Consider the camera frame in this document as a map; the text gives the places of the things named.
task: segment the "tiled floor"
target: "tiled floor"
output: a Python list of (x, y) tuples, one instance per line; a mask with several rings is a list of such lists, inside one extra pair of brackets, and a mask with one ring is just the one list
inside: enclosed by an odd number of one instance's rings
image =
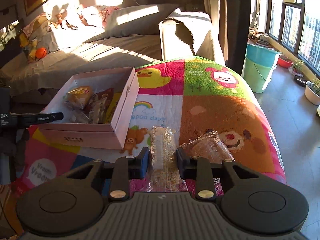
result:
[(288, 70), (277, 67), (272, 81), (255, 94), (276, 136), (287, 183), (303, 193), (309, 215), (301, 232), (320, 240), (320, 117)]

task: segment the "metal screw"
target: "metal screw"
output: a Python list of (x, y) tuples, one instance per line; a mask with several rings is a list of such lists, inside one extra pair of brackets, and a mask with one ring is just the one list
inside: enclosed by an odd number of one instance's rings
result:
[(211, 198), (214, 196), (214, 193), (211, 190), (201, 190), (199, 191), (198, 196), (201, 198)]
[(113, 198), (123, 198), (126, 193), (123, 190), (114, 190), (110, 193), (110, 196)]

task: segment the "potted plant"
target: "potted plant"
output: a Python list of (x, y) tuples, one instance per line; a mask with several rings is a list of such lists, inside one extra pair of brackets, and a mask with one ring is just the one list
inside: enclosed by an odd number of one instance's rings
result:
[(315, 79), (313, 82), (307, 82), (304, 92), (306, 98), (316, 106), (320, 105), (320, 80)]
[(294, 76), (301, 76), (302, 75), (302, 65), (303, 65), (303, 61), (302, 60), (295, 60), (292, 64), (292, 66), (289, 68), (289, 72), (294, 75)]

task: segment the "orange ball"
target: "orange ball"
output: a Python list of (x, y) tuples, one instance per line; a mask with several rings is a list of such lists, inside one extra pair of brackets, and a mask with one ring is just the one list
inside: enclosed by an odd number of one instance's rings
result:
[(36, 57), (37, 58), (43, 58), (43, 57), (45, 57), (47, 55), (47, 50), (45, 49), (45, 48), (39, 48), (39, 49), (37, 49), (37, 51), (36, 51)]

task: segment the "rainbow print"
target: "rainbow print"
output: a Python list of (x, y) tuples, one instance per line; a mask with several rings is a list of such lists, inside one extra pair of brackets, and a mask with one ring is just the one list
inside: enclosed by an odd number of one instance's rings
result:
[(134, 108), (133, 108), (133, 109), (135, 109), (137, 106), (145, 106), (145, 107), (148, 108), (148, 109), (150, 109), (150, 108), (153, 107), (152, 104), (150, 104), (149, 102), (146, 102), (146, 101), (136, 102), (136, 103), (134, 104)]

